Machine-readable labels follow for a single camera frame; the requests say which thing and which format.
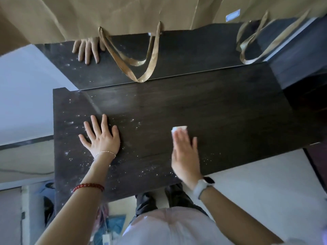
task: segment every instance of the dark wooden board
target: dark wooden board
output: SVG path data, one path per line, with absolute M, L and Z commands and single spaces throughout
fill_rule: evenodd
M 236 48 L 236 35 L 240 24 L 211 24 L 192 31 L 167 31 L 160 36 L 159 57 L 151 79 L 189 74 L 207 70 L 243 65 Z M 252 33 L 248 28 L 244 37 Z M 148 34 L 114 36 L 114 44 L 125 55 L 144 60 L 148 48 Z M 91 89 L 131 80 L 119 69 L 109 52 L 100 53 L 100 63 L 94 59 L 90 65 L 77 60 L 72 53 L 73 42 L 37 45 L 44 55 L 79 89 Z M 260 55 L 256 42 L 247 50 L 247 56 Z M 134 67 L 137 77 L 147 63 Z
M 170 167 L 171 128 L 198 136 L 201 172 L 210 174 L 317 142 L 297 117 L 266 63 L 162 80 L 69 92 L 54 90 L 56 210 L 92 162 L 78 134 L 105 113 L 118 125 L 121 150 L 108 172 L 104 201 L 177 183 Z

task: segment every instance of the floor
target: floor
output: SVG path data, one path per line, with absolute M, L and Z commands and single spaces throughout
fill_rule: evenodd
M 302 149 L 210 175 L 215 187 L 281 239 L 297 238 L 321 245 L 327 227 L 326 193 Z M 187 187 L 186 193 L 195 200 Z M 163 189 L 157 206 L 168 207 Z M 135 214 L 135 197 L 108 204 L 111 215 L 126 214 L 124 230 Z

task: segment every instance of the white smartwatch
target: white smartwatch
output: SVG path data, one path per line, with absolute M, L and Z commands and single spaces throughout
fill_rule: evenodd
M 203 192 L 203 190 L 214 184 L 215 184 L 215 181 L 213 179 L 211 179 L 210 177 L 203 177 L 203 179 L 198 180 L 198 184 L 195 186 L 195 188 L 193 190 L 193 195 L 197 199 L 200 199 L 200 196 L 201 196 L 201 193 Z

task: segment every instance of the cable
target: cable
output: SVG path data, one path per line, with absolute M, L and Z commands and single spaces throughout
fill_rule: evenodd
M 48 175 L 48 174 L 53 174 L 54 173 L 54 171 L 48 172 L 48 173 L 36 173 L 36 172 L 25 172 L 25 171 L 14 170 L 14 169 L 0 169 L 0 172 L 31 174 L 31 175 Z

